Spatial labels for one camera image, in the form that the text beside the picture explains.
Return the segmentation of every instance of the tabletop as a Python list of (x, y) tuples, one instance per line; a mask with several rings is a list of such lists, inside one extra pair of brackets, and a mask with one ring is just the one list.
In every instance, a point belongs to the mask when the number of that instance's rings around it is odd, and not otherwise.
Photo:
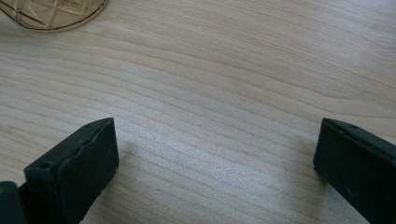
[(396, 1), (110, 0), (34, 33), (0, 13), (0, 180), (115, 120), (81, 223), (366, 223), (313, 169), (323, 118), (396, 144)]

